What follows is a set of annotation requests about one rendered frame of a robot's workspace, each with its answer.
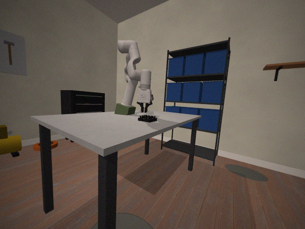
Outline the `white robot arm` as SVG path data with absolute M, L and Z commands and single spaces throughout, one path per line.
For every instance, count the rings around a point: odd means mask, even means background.
M 122 105 L 133 107 L 132 101 L 138 81 L 139 88 L 151 88 L 151 71 L 143 69 L 136 70 L 136 65 L 141 61 L 138 45 L 136 41 L 118 41 L 118 50 L 121 53 L 126 53 L 126 65 L 124 67 L 125 79 L 127 82 L 124 99 Z

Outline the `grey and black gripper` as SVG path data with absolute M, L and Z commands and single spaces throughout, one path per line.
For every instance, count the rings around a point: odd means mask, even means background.
M 145 109 L 143 106 L 145 104 Z M 149 103 L 149 104 L 148 104 Z M 140 88 L 138 91 L 137 104 L 141 106 L 141 112 L 147 112 L 148 106 L 152 105 L 152 92 L 147 88 Z

